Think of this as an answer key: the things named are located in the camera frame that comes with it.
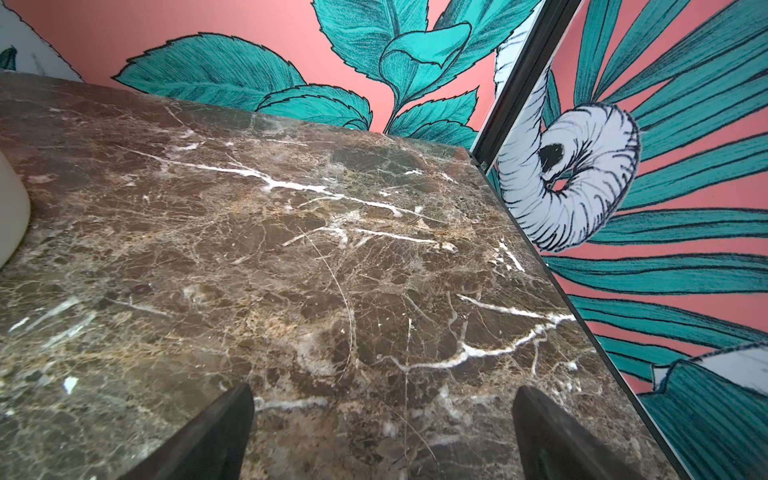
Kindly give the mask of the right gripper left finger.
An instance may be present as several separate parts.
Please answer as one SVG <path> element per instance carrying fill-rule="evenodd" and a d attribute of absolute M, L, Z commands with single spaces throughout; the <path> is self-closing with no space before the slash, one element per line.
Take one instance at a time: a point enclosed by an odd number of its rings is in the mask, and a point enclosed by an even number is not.
<path fill-rule="evenodd" d="M 122 477 L 238 479 L 254 414 L 250 386 L 235 386 Z"/>

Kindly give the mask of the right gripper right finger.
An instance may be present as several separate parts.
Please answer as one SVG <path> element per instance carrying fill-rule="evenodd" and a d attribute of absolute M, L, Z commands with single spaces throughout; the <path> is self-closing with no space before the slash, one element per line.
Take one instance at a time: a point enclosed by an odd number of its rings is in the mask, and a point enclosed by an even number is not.
<path fill-rule="evenodd" d="M 537 388 L 522 386 L 517 390 L 512 416 L 527 479 L 642 477 Z"/>

